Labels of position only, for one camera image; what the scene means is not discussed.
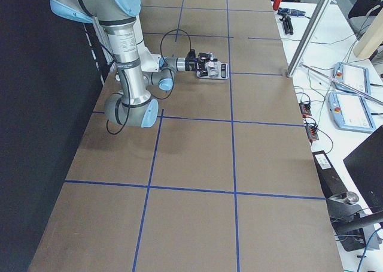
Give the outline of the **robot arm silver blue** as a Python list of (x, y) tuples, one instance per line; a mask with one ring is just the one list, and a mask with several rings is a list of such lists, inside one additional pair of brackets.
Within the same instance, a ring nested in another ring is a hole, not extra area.
[(219, 78), (220, 61), (212, 53), (190, 50), (184, 58), (165, 58), (146, 48), (139, 19), (141, 0), (50, 0), (54, 14), (81, 23), (97, 20), (110, 43), (122, 90), (113, 93), (104, 110), (110, 122), (149, 128), (159, 105), (147, 86), (169, 91), (177, 71), (194, 71), (198, 77)]

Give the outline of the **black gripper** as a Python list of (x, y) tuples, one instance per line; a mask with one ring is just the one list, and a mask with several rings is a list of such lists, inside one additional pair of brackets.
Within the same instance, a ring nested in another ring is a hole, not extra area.
[(208, 76), (206, 69), (199, 69), (199, 62), (209, 62), (214, 60), (214, 55), (211, 52), (200, 52), (198, 57), (196, 52), (188, 52), (185, 57), (185, 70), (197, 71), (197, 76)]

